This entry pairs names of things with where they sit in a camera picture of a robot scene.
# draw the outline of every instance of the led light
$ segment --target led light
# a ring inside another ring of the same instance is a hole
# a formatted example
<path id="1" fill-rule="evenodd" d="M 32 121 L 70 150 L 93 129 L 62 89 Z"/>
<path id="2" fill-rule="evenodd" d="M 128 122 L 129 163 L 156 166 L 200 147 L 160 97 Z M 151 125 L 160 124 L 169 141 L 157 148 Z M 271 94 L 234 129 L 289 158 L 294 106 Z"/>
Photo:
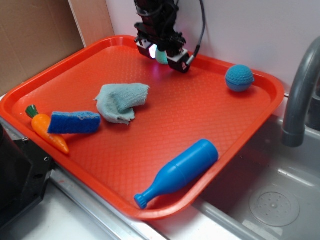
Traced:
<path id="1" fill-rule="evenodd" d="M 149 47 L 150 57 L 153 59 L 156 58 L 156 50 L 157 50 L 157 45 L 155 45 L 155 44 L 153 44 L 151 47 Z"/>

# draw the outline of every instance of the sink drain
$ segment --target sink drain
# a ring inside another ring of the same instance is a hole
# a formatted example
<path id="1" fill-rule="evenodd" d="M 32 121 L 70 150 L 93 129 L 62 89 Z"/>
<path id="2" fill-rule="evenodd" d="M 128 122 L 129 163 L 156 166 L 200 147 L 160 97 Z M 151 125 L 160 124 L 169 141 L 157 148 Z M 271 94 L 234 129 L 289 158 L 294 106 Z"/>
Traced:
<path id="1" fill-rule="evenodd" d="M 249 205 L 257 220 L 273 227 L 293 223 L 300 212 L 295 196 L 279 186 L 259 188 L 251 195 Z"/>

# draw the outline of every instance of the blue ball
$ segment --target blue ball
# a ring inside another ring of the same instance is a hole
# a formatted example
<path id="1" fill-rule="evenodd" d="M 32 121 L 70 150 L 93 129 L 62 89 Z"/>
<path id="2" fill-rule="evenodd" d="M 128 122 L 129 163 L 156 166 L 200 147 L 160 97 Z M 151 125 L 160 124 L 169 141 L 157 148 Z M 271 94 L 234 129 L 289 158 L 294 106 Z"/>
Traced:
<path id="1" fill-rule="evenodd" d="M 234 92 L 247 90 L 255 81 L 251 69 L 245 65 L 234 65 L 225 75 L 225 83 Z"/>

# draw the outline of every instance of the plastic bottle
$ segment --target plastic bottle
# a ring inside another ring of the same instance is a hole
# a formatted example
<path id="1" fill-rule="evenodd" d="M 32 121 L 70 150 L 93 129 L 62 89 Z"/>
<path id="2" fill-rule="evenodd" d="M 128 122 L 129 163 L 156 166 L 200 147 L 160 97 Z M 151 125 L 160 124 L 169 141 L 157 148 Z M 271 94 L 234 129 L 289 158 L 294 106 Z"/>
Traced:
<path id="1" fill-rule="evenodd" d="M 155 197 L 172 194 L 185 187 L 219 158 L 216 147 L 208 140 L 196 142 L 175 159 L 167 163 L 156 175 L 153 184 L 142 194 L 134 196 L 141 209 Z"/>

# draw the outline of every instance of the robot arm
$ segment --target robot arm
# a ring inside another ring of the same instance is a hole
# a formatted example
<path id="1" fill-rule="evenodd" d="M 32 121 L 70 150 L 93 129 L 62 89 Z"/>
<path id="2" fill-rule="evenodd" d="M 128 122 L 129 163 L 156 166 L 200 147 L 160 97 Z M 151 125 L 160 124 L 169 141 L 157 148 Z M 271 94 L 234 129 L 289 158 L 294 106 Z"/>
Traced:
<path id="1" fill-rule="evenodd" d="M 134 0 L 137 13 L 142 18 L 142 22 L 134 25 L 138 30 L 135 42 L 139 52 L 149 58 L 152 58 L 149 49 L 157 45 L 159 51 L 166 51 L 167 60 L 172 69 L 186 73 L 195 54 L 189 56 L 188 51 L 183 48 L 186 43 L 183 34 L 174 30 L 179 10 L 178 2 L 179 0 L 177 3 L 174 0 Z M 204 20 L 203 4 L 201 8 Z"/>

